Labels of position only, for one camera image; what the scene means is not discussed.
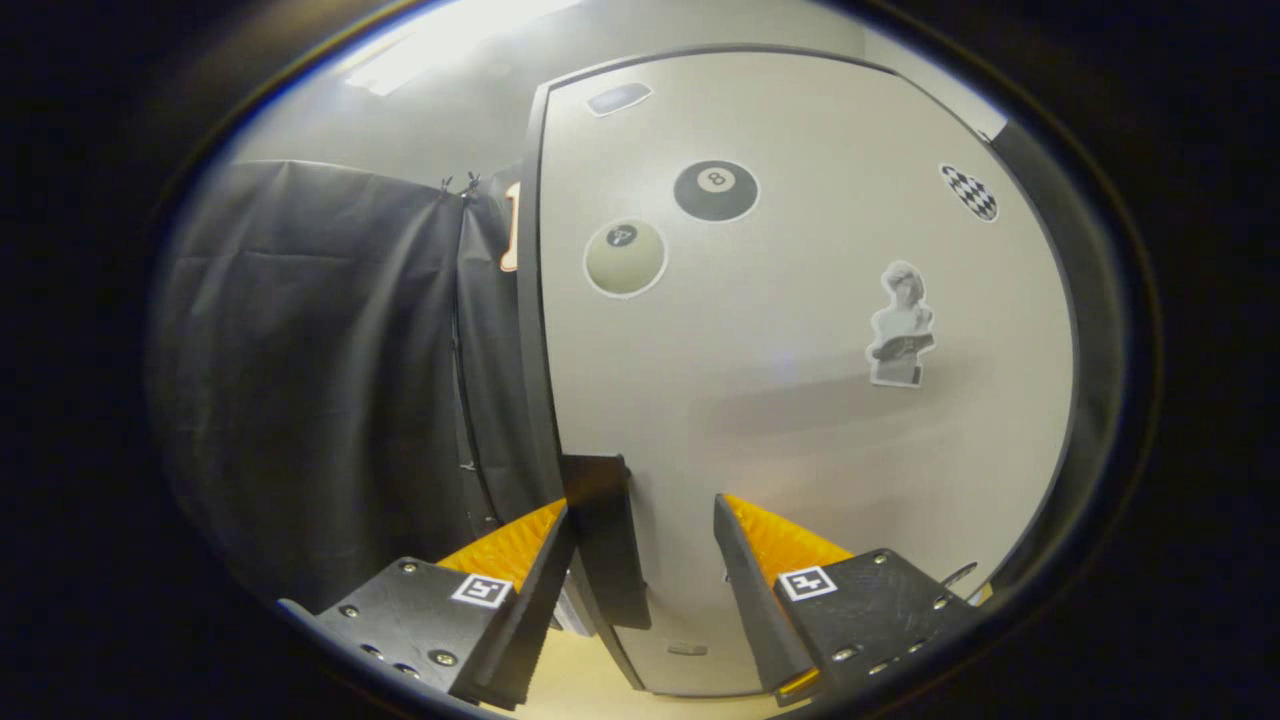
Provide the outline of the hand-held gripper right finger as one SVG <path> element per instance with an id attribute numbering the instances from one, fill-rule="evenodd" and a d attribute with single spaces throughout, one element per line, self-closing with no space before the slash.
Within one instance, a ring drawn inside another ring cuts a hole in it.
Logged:
<path id="1" fill-rule="evenodd" d="M 732 495 L 716 497 L 713 527 L 756 674 L 782 706 L 867 693 L 980 620 L 892 550 L 852 553 Z"/>

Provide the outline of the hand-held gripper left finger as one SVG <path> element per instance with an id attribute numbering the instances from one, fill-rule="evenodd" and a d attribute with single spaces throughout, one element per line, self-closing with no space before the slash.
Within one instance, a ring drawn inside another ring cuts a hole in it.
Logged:
<path id="1" fill-rule="evenodd" d="M 525 703 L 576 550 L 564 500 L 429 562 L 403 556 L 321 612 L 283 616 L 329 659 L 413 707 Z"/>

